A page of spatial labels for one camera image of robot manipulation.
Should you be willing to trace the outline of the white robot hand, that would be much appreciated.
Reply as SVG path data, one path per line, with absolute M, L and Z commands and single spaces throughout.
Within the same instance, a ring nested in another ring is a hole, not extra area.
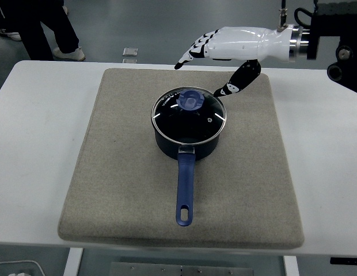
M 180 69 L 193 59 L 240 60 L 244 63 L 229 81 L 214 93 L 216 97 L 235 94 L 261 73 L 260 61 L 267 57 L 287 62 L 293 25 L 282 31 L 258 27 L 223 27 L 199 37 L 175 65 Z

